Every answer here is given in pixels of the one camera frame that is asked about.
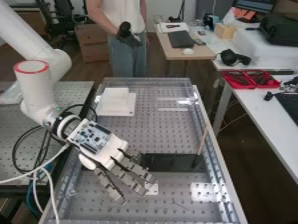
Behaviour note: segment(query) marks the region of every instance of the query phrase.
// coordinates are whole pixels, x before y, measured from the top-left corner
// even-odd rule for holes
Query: perforated metal plate
[[[98,94],[105,87],[128,87],[137,93],[135,117],[99,121],[129,142],[129,154],[197,154],[207,124],[189,79],[105,79]],[[155,173],[159,195],[140,197],[116,180],[128,200],[119,206],[94,172],[82,170],[74,151],[58,188],[62,223],[240,223],[211,136],[203,158],[203,173]],[[44,218],[55,222],[52,211]]]
[[[200,141],[187,105],[188,87],[171,80],[168,86],[160,84],[128,85],[137,93],[135,117],[100,117],[100,124],[129,141],[129,153],[196,154]],[[124,85],[121,81],[107,83],[107,87]]]
[[[159,179],[159,195],[141,197],[117,179],[115,183],[127,198],[127,204],[120,206],[102,189],[94,172],[82,173],[76,196],[66,215],[67,219],[109,220],[109,221],[184,221],[219,222],[221,216],[213,200],[205,200],[215,192],[196,191],[200,184],[209,187],[207,174],[153,173]],[[201,200],[193,200],[193,194]]]
[[[0,90],[4,90],[10,83],[0,84]],[[94,82],[60,82],[55,87],[55,97],[59,105],[68,107],[78,103],[84,103],[94,86]],[[20,105],[0,106],[0,179],[8,179],[19,176],[20,173],[12,165],[12,147],[22,136],[38,124],[22,113]],[[32,134],[20,145],[16,153],[18,164],[23,169],[31,169],[39,154],[43,141],[44,130]],[[52,141],[47,159],[54,157],[60,146]],[[20,179],[7,185],[27,185],[28,179]]]

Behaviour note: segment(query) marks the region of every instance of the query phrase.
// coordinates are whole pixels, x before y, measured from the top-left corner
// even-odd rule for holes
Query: jeans
[[[147,76],[147,34],[137,34],[143,46],[132,48],[121,43],[116,37],[109,36],[109,60],[115,77]]]

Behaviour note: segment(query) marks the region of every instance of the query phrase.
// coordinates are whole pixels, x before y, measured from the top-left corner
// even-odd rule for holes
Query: cardboard box
[[[86,62],[109,60],[108,35],[96,24],[76,26],[76,35]]]
[[[232,40],[235,38],[236,28],[233,26],[225,26],[217,23],[215,33],[221,39]]]
[[[109,60],[108,43],[83,44],[80,47],[83,59],[86,62]]]

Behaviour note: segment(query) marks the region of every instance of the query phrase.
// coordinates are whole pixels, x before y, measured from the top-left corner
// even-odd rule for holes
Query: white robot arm
[[[82,121],[78,115],[63,112],[55,101],[54,84],[72,66],[68,54],[48,45],[3,0],[0,37],[27,59],[14,67],[24,98],[23,113],[46,127],[51,134],[76,146],[83,165],[95,171],[102,185],[119,204],[125,203],[125,198],[107,171],[144,196],[144,183],[155,184],[156,178],[127,154],[128,142],[96,122],[87,119]],[[129,172],[137,174],[140,180],[136,180]]]

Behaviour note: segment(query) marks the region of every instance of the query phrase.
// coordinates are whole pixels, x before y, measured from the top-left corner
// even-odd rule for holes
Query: keyboard
[[[298,125],[298,94],[276,94],[276,97],[290,115],[293,121]]]
[[[173,48],[193,48],[195,40],[187,31],[177,31],[168,34]]]

